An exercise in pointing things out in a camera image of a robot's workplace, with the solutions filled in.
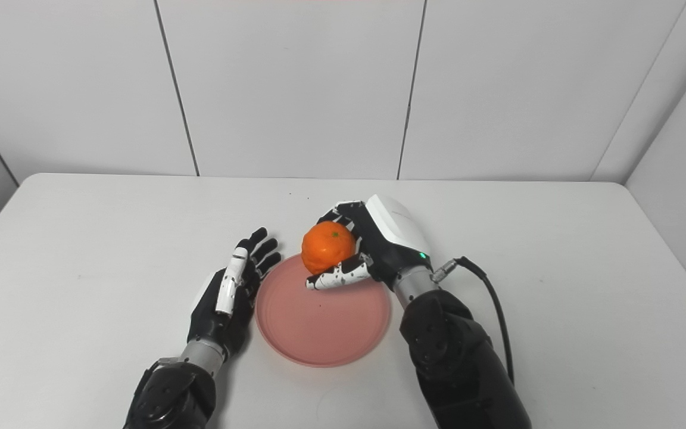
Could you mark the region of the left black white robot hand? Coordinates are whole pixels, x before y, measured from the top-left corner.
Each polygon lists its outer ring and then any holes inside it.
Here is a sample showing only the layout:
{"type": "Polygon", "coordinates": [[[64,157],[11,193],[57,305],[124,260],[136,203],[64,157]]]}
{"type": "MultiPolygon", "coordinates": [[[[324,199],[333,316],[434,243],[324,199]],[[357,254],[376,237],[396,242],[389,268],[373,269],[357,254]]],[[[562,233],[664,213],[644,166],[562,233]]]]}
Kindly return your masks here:
{"type": "Polygon", "coordinates": [[[226,267],[207,280],[191,313],[188,340],[205,340],[227,361],[239,353],[248,336],[261,283],[282,256],[277,239],[261,227],[236,245],[226,267]]]}

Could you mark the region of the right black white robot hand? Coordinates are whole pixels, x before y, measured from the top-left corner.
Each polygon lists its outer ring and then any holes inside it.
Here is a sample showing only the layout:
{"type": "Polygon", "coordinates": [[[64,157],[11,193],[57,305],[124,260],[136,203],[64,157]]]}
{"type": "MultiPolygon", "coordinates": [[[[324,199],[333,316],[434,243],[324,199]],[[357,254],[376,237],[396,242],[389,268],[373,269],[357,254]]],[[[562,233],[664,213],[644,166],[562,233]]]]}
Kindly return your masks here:
{"type": "Polygon", "coordinates": [[[364,279],[393,288],[411,269],[432,269],[427,239],[409,210],[394,198],[376,194],[366,201],[340,201],[318,222],[347,228],[355,250],[353,256],[325,263],[320,274],[310,275],[308,290],[331,290],[364,279]]]}

